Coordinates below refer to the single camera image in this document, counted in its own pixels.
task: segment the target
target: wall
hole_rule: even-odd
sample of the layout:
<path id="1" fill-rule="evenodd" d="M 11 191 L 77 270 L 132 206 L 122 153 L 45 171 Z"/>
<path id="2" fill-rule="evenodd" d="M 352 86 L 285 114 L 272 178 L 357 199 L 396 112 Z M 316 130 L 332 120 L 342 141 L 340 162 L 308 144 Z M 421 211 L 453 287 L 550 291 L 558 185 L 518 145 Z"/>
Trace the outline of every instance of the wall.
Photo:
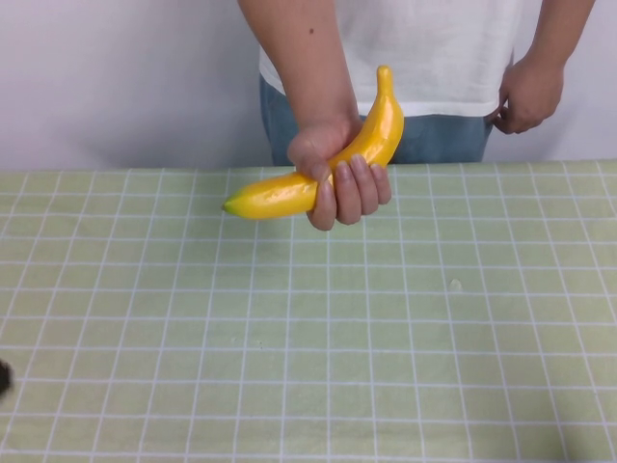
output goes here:
<path id="1" fill-rule="evenodd" d="M 540 6 L 526 1 L 519 56 Z M 616 15 L 598 0 L 558 113 L 496 133 L 488 160 L 615 156 Z M 256 59 L 233 0 L 3 0 L 0 168 L 268 164 Z"/>

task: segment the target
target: t-shirt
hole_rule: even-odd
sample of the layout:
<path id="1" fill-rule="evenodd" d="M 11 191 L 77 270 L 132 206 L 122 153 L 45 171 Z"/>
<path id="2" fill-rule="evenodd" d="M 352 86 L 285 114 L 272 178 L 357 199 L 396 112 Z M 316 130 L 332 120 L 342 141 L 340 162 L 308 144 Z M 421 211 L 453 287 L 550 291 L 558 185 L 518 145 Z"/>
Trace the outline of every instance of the t-shirt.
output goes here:
<path id="1" fill-rule="evenodd" d="M 498 106 L 523 0 L 335 0 L 340 37 L 361 114 L 376 69 L 388 65 L 406 116 L 486 116 Z M 259 70 L 284 93 L 263 49 Z"/>

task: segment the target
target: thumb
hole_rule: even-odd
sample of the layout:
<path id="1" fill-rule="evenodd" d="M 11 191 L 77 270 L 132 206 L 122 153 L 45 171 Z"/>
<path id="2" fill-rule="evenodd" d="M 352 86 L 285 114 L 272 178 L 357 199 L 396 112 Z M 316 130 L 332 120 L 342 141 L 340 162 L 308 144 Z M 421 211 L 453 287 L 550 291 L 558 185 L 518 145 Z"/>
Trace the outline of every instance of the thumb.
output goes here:
<path id="1" fill-rule="evenodd" d="M 497 117 L 499 117 L 504 109 L 505 102 L 508 100 L 508 91 L 506 90 L 506 86 L 502 85 L 499 89 L 499 106 L 493 111 L 487 119 L 493 122 Z"/>
<path id="2" fill-rule="evenodd" d="M 494 126 L 500 132 L 510 135 L 514 133 L 514 129 L 512 128 L 514 125 L 514 121 L 512 120 L 512 116 L 509 108 L 503 107 L 499 112 L 498 117 L 493 122 Z"/>
<path id="3" fill-rule="evenodd" d="M 307 138 L 296 138 L 289 145 L 287 156 L 296 170 L 313 180 L 322 183 L 332 174 L 328 162 L 317 146 Z"/>

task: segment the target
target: yellow banana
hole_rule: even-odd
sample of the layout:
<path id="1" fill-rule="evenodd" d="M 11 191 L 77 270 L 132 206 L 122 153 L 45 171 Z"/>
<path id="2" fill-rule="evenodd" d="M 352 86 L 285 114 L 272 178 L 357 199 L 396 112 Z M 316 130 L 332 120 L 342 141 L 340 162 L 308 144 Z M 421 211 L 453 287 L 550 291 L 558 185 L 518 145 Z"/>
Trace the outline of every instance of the yellow banana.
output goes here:
<path id="1" fill-rule="evenodd" d="M 377 69 L 377 95 L 358 136 L 328 163 L 335 169 L 340 161 L 350 162 L 360 154 L 368 165 L 386 167 L 403 136 L 405 117 L 394 95 L 392 71 Z M 223 204 L 223 210 L 245 219 L 262 220 L 312 210 L 317 181 L 299 172 L 267 178 L 241 188 Z"/>

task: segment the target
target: left hand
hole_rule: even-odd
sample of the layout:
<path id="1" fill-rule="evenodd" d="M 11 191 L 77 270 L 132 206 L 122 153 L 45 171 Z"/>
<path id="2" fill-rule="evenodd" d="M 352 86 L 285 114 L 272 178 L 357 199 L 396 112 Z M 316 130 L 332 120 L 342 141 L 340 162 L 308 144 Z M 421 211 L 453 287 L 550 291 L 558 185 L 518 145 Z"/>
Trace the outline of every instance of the left hand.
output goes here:
<path id="1" fill-rule="evenodd" d="M 506 70 L 499 107 L 488 119 L 505 134 L 526 132 L 554 114 L 563 85 L 563 66 L 525 57 Z"/>

